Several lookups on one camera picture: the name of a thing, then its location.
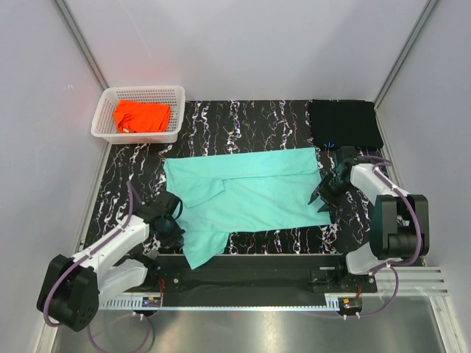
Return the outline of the teal t shirt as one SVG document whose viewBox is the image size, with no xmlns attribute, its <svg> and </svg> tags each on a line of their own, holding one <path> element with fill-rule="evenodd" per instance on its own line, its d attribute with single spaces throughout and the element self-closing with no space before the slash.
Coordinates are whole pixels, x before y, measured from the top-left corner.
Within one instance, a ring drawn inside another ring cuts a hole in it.
<svg viewBox="0 0 471 353">
<path fill-rule="evenodd" d="M 177 223 L 191 269 L 221 254 L 234 232 L 325 226 L 311 195 L 321 181 L 313 148 L 169 158 L 166 190 L 183 202 Z"/>
</svg>

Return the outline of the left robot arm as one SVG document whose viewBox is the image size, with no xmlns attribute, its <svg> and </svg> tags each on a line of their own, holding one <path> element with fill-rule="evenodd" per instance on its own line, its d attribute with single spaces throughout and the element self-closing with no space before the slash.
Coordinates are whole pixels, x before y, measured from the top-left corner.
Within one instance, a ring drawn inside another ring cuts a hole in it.
<svg viewBox="0 0 471 353">
<path fill-rule="evenodd" d="M 37 309 L 50 327 L 86 328 L 98 309 L 129 289 L 153 290 L 159 281 L 157 264 L 148 257 L 125 255 L 149 236 L 173 246 L 184 230 L 168 215 L 147 221 L 129 215 L 97 242 L 76 254 L 54 257 L 46 270 Z"/>
</svg>

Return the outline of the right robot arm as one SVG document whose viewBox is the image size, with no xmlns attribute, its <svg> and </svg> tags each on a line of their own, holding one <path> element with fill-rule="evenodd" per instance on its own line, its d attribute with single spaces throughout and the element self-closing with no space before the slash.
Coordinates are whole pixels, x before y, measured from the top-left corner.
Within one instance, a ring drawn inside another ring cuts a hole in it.
<svg viewBox="0 0 471 353">
<path fill-rule="evenodd" d="M 351 159 L 324 176 L 311 194 L 310 203 L 321 199 L 319 212 L 337 214 L 341 198 L 351 188 L 360 190 L 374 206 L 368 244 L 344 256 L 345 267 L 334 273 L 338 289 L 351 291 L 360 275 L 372 275 L 384 267 L 409 266 L 430 249 L 429 210 L 425 196 L 398 187 L 380 168 L 380 160 Z"/>
</svg>

